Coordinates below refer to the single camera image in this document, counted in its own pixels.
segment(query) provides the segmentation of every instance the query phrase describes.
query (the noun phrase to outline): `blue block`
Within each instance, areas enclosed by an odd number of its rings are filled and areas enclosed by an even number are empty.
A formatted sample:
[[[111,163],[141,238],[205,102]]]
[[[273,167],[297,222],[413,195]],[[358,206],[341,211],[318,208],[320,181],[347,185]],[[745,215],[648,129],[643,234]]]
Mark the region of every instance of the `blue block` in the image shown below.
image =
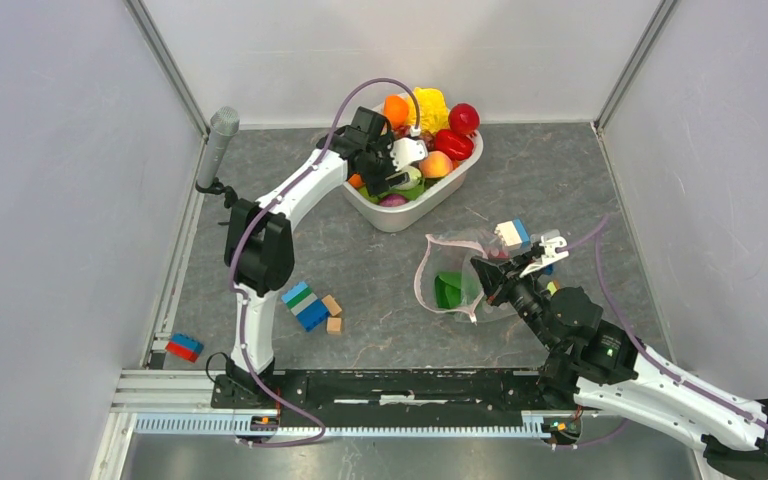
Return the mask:
[[[522,224],[522,220],[515,218],[514,219],[514,228],[517,229],[517,233],[519,234],[519,238],[522,239],[522,245],[528,245],[531,243],[531,240],[528,238],[528,232],[525,231],[525,225]]]
[[[302,293],[302,290],[305,288],[308,288],[307,283],[301,282],[295,287],[291,288],[289,292],[285,293],[284,295],[281,295],[281,301],[284,303],[289,302],[290,300],[296,298],[296,295]]]
[[[202,350],[204,350],[204,345],[199,343],[196,339],[188,337],[182,333],[173,334],[172,338],[169,339],[169,342],[180,345],[196,355],[201,355]]]
[[[328,308],[322,303],[322,300],[317,299],[296,315],[296,318],[299,319],[299,323],[302,324],[305,331],[309,332],[328,318]]]

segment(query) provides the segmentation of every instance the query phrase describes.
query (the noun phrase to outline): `red and blue block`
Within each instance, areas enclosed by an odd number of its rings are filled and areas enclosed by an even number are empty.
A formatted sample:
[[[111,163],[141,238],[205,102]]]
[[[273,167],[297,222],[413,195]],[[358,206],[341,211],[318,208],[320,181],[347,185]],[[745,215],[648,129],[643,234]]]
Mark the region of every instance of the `red and blue block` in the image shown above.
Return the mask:
[[[193,337],[188,337],[182,333],[176,333],[169,339],[169,343],[166,344],[166,351],[177,355],[188,362],[195,362],[199,355],[204,350],[198,340]]]
[[[281,295],[281,301],[293,312],[306,332],[313,330],[328,318],[328,308],[313,294],[305,282]]]

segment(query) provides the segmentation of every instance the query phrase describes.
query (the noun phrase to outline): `white wall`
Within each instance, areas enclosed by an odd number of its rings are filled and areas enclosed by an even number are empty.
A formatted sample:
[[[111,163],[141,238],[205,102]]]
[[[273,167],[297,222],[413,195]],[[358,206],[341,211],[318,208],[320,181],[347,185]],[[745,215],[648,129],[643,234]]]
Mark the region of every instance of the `white wall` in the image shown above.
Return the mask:
[[[657,0],[145,0],[205,115],[325,125],[364,80],[441,88],[487,121],[592,120]],[[394,87],[373,89],[365,105]]]
[[[121,1],[0,0],[0,478],[87,478],[199,137]]]
[[[768,2],[681,2],[606,133],[678,360],[768,397]]]

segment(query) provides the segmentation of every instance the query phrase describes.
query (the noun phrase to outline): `mesh bag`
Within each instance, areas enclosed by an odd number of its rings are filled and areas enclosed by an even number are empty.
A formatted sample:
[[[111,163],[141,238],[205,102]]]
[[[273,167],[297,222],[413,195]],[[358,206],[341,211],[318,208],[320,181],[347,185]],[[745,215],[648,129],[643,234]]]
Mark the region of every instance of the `mesh bag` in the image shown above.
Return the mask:
[[[504,304],[491,307],[484,301],[478,275],[469,263],[474,256],[507,258],[510,251],[492,232],[480,229],[443,235],[426,235],[428,245],[413,280],[416,299],[426,309],[454,314],[472,323],[499,320],[514,314]]]

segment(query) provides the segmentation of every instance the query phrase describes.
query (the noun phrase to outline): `white basket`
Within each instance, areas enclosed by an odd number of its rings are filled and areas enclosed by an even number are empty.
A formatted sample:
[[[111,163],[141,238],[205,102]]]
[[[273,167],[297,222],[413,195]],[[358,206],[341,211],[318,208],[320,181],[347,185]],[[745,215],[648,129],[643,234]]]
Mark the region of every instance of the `white basket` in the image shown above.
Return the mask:
[[[475,165],[484,150],[484,141],[478,131],[475,132],[472,141],[475,143],[475,150],[472,151],[472,155],[414,201],[399,207],[375,205],[363,198],[363,195],[358,193],[348,182],[343,184],[343,196],[378,230],[388,233],[402,231],[430,212],[431,209],[463,185],[464,180],[466,180],[466,171]]]

